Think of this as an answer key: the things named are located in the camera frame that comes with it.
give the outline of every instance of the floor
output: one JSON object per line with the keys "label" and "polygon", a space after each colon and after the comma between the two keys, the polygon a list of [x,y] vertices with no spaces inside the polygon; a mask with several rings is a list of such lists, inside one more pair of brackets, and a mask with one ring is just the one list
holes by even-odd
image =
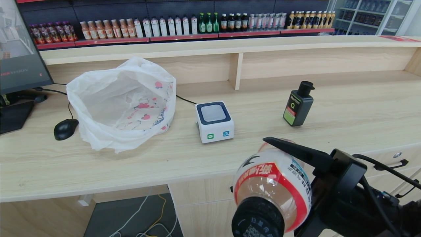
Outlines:
{"label": "floor", "polygon": [[[174,204],[171,195],[161,194],[167,200],[163,217],[158,223],[163,224],[168,231],[174,227],[176,220]],[[124,223],[139,209],[145,197],[125,199],[113,202],[98,203],[93,210],[91,220],[84,237],[109,237],[121,228]],[[140,232],[147,230],[161,216],[164,200],[158,195],[149,196],[142,209],[120,231],[122,237],[136,237]],[[156,226],[147,233],[153,237],[167,237],[168,232],[162,226]],[[172,233],[173,237],[182,237],[180,225],[177,225]]]}

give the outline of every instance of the red label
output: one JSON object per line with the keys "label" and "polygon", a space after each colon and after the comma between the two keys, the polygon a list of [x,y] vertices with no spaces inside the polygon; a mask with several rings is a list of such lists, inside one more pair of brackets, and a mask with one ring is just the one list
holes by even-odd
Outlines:
{"label": "red label", "polygon": [[249,178],[253,177],[264,177],[264,178],[270,178],[276,182],[278,182],[280,185],[284,186],[292,195],[295,204],[297,206],[297,216],[294,220],[294,223],[291,225],[289,229],[287,229],[287,232],[294,230],[298,227],[300,223],[302,223],[307,215],[307,207],[306,203],[299,193],[299,191],[294,187],[293,184],[291,184],[290,181],[288,181],[282,173],[279,171],[278,167],[275,163],[264,163],[264,164],[258,164],[256,166],[251,167],[250,169],[246,170],[237,180],[235,184],[235,190],[234,190],[234,199],[235,203],[238,205],[237,202],[237,193],[240,186]]}
{"label": "red label", "polygon": [[390,40],[400,41],[400,42],[420,42],[419,40],[413,40],[413,39],[406,38],[403,36],[380,35],[380,37],[390,39]]}

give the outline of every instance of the monitor screen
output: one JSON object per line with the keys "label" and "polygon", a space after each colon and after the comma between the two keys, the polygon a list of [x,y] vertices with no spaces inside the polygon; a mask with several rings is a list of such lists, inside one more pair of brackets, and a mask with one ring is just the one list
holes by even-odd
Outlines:
{"label": "monitor screen", "polygon": [[52,83],[15,0],[0,0],[0,95]]}

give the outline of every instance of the computer monitor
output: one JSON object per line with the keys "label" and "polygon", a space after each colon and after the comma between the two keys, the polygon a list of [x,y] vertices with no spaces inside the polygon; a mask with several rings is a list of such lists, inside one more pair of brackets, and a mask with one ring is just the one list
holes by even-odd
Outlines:
{"label": "computer monitor", "polygon": [[[53,80],[34,44],[15,0],[0,0],[0,97]],[[0,109],[0,134],[23,127],[33,103]]]}

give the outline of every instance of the white plastic bag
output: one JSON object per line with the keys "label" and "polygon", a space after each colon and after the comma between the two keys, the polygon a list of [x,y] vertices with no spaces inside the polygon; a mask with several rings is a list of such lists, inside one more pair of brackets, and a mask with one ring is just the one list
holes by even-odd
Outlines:
{"label": "white plastic bag", "polygon": [[176,79],[133,57],[115,69],[86,72],[67,85],[81,138],[92,149],[135,149],[168,130],[176,108]]}

